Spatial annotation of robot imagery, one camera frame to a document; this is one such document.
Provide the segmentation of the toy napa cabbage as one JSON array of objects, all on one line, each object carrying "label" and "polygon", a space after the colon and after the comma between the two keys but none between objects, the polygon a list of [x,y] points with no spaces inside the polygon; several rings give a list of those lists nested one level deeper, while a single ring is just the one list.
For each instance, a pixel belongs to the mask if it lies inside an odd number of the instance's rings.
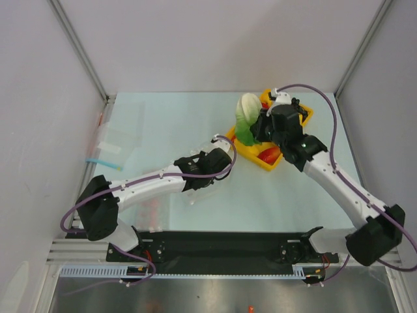
[{"label": "toy napa cabbage", "polygon": [[245,93],[239,98],[235,109],[235,136],[241,144],[257,144],[250,127],[256,124],[262,108],[261,101],[253,93]]}]

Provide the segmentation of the white-dotted zip top bag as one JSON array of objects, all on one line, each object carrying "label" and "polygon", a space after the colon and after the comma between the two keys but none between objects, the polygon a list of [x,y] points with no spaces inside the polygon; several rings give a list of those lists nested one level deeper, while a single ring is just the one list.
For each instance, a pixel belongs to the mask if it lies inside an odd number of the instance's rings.
[{"label": "white-dotted zip top bag", "polygon": [[[192,151],[189,157],[186,157],[186,162],[183,165],[180,165],[182,170],[185,170],[186,173],[193,175],[203,175],[200,174],[199,168],[197,167],[198,154],[201,151],[209,153],[210,142],[204,143],[201,147]],[[233,161],[233,153],[228,154]],[[223,174],[218,174],[214,177],[209,178],[198,178],[198,177],[185,177],[186,186],[184,190],[184,201],[190,205],[194,205],[196,202],[201,201],[209,196],[213,196],[218,192],[219,187],[213,186],[215,182],[222,181],[226,179],[230,172],[230,166],[226,168],[227,171]]]}]

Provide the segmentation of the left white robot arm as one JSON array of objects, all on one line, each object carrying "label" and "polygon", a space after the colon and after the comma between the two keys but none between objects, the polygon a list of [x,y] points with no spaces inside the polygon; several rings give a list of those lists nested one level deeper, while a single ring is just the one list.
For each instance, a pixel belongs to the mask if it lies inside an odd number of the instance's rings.
[{"label": "left white robot arm", "polygon": [[87,239],[111,244],[114,249],[120,249],[127,260],[140,259],[143,255],[141,237],[134,226],[119,218],[119,213],[151,198],[197,191],[223,179],[233,166],[229,150],[213,146],[135,179],[111,182],[103,175],[94,177],[76,202]]}]

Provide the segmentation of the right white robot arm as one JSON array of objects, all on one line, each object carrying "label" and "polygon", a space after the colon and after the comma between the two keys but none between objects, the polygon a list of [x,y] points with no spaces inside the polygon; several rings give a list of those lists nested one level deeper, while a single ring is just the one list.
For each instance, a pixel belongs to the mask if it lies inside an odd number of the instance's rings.
[{"label": "right white robot arm", "polygon": [[398,227],[405,223],[405,212],[398,205],[388,207],[331,161],[326,145],[304,133],[299,113],[290,104],[261,109],[250,127],[259,142],[276,144],[286,161],[318,183],[343,209],[353,227],[316,227],[305,235],[302,257],[317,261],[325,252],[350,254],[359,264],[370,266],[402,241]]}]

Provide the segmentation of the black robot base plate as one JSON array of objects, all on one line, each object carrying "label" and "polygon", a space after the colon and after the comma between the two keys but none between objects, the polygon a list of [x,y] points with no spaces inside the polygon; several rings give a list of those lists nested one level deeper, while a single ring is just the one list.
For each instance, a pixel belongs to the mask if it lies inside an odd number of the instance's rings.
[{"label": "black robot base plate", "polygon": [[125,256],[108,246],[108,262],[133,263],[136,256],[150,257],[156,268],[222,269],[260,266],[275,269],[284,265],[328,264],[339,261],[336,253],[315,251],[303,233],[163,231],[141,232],[142,247]]}]

